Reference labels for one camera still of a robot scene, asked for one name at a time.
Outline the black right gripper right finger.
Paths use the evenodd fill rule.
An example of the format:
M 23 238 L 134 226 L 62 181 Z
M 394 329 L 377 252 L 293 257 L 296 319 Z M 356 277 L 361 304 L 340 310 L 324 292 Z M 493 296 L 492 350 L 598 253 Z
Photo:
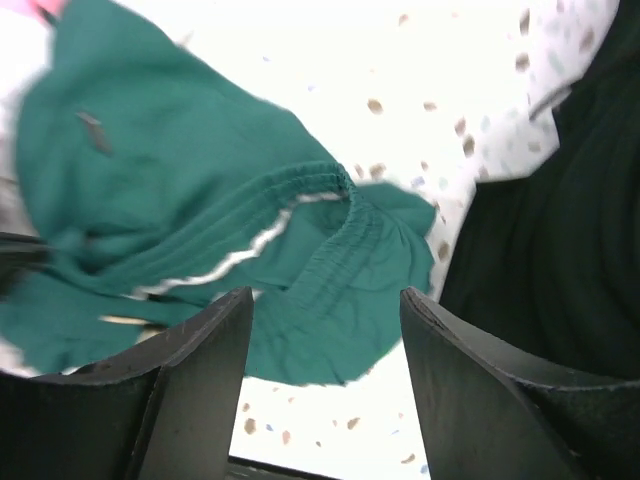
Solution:
M 527 353 L 415 288 L 400 321 L 432 478 L 638 478 L 638 381 Z

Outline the green shorts with drawstring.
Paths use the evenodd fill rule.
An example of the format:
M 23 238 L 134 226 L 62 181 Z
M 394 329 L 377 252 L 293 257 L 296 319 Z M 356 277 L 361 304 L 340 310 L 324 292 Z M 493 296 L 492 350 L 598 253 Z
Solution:
M 112 1 L 66 5 L 14 152 L 49 253 L 2 301 L 1 333 L 43 373 L 249 286 L 246 374 L 342 384 L 399 340 L 400 292 L 430 288 L 430 204 L 356 185 L 291 112 Z

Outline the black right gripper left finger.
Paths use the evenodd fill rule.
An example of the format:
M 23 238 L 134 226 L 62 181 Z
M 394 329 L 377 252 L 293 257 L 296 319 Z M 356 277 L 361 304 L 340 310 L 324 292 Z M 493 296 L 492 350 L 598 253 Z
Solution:
M 252 318 L 236 289 L 75 373 L 3 374 L 2 477 L 223 478 Z

